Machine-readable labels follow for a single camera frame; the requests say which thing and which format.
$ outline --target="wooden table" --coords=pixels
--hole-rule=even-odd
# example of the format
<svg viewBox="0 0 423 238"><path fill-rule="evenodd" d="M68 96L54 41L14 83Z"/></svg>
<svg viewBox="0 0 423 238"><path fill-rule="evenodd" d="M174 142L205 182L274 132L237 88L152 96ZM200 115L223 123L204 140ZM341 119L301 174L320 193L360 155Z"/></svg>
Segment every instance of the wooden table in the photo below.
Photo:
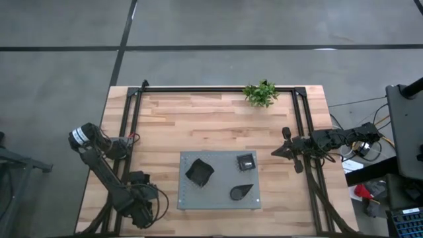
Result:
<svg viewBox="0 0 423 238"><path fill-rule="evenodd" d="M315 130L331 128L323 87L306 88ZM111 87L108 94L101 127L111 137L119 133L126 91L127 87ZM134 146L131 171L149 173L151 181L169 196L170 208L149 229L138 229L124 218L121 235L315 234L305 173L295 173L292 161L270 155L284 141L283 127L298 135L291 94L281 93L267 109L253 108L244 98L241 93L142 94L137 122L141 139ZM302 118L308 133L304 114ZM177 210L179 153L195 150L256 150L262 209ZM329 200L357 229L341 162L327 161L323 171ZM90 224L106 197L106 189L90 173L76 231ZM326 227L321 207L320 213Z"/></svg>

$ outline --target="concrete floor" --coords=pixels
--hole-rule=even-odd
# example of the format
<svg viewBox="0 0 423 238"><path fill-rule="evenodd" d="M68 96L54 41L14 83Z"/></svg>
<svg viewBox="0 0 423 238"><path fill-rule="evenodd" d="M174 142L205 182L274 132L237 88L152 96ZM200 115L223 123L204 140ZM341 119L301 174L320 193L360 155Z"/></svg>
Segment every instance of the concrete floor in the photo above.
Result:
<svg viewBox="0 0 423 238"><path fill-rule="evenodd" d="M0 0L0 46L112 46L130 0ZM139 0L128 45L417 44L413 0ZM116 52L0 52L0 130L5 145L54 164L33 173L14 237L73 233L87 168L67 133L100 123ZM118 85L324 85L329 105L382 97L386 85L423 75L423 50L126 52ZM385 99L330 107L356 126ZM392 137L389 127L383 133ZM394 152L383 143L383 153ZM385 220L356 207L360 230L386 235Z"/></svg>

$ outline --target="green plant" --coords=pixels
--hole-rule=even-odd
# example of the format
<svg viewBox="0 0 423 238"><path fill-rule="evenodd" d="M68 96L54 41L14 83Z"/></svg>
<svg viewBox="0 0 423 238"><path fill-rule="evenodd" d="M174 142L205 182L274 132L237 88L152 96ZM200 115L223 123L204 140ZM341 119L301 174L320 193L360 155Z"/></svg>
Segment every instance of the green plant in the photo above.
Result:
<svg viewBox="0 0 423 238"><path fill-rule="evenodd" d="M243 89L244 94L247 96L245 100L249 100L251 106L266 106L272 105L272 99L278 99L279 93L276 92L275 84L267 82L266 79L260 80L258 86L247 85Z"/></svg>

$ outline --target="perforated metal plate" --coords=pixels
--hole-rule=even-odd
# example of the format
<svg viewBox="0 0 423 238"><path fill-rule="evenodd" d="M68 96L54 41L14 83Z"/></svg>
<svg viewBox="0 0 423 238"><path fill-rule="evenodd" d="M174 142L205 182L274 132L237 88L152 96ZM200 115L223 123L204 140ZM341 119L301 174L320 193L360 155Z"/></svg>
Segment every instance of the perforated metal plate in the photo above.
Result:
<svg viewBox="0 0 423 238"><path fill-rule="evenodd" d="M260 189L257 168L240 171L238 155L251 153L257 167L255 151L184 151L180 153L178 209L260 209ZM211 165L214 173L200 188L185 173L196 160ZM234 186L253 184L242 200L234 201L229 192Z"/></svg>

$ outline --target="red object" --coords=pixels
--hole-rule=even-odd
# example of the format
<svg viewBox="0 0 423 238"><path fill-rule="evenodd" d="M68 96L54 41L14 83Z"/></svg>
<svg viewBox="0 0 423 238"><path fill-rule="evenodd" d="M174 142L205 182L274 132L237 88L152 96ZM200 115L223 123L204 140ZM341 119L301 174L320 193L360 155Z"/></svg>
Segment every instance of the red object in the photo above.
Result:
<svg viewBox="0 0 423 238"><path fill-rule="evenodd" d="M373 198L370 192L367 189L365 189L365 186L363 184L357 185L357 187L354 189L354 194L362 198L367 198L367 199Z"/></svg>

